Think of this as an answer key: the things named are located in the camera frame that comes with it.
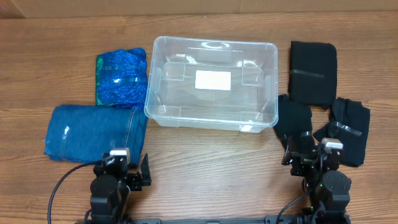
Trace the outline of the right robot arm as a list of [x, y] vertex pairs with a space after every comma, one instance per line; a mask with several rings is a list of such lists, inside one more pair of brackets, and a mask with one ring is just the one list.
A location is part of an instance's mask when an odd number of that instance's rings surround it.
[[[307, 149], [297, 147], [292, 136], [287, 138], [281, 164], [291, 165], [290, 174], [303, 178], [303, 194], [288, 203], [275, 223], [350, 223], [346, 207], [350, 201], [351, 179], [338, 170], [343, 144], [324, 138]], [[293, 216], [284, 212], [300, 200], [308, 198], [310, 207]]]

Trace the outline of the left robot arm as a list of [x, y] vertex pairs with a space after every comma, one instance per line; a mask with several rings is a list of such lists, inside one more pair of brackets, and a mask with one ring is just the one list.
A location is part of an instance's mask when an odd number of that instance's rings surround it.
[[90, 216], [86, 223], [132, 223], [126, 213], [131, 192], [141, 191], [150, 186], [148, 155], [141, 162], [141, 170], [129, 172], [129, 158], [126, 152], [112, 151], [103, 154], [102, 159], [93, 169], [96, 178], [90, 185]]

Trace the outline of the blue denim jeans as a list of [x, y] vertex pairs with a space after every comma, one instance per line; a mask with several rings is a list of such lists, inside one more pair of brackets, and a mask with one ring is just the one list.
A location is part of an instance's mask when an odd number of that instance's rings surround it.
[[146, 134], [141, 110], [93, 105], [60, 105], [49, 121], [44, 154], [55, 161], [98, 161], [114, 148], [129, 148], [137, 165]]

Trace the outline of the blue sequin garment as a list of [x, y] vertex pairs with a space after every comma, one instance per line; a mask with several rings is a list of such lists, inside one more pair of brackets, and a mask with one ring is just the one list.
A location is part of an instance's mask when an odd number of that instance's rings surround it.
[[119, 49], [96, 57], [96, 104], [143, 110], [147, 61], [143, 48]]

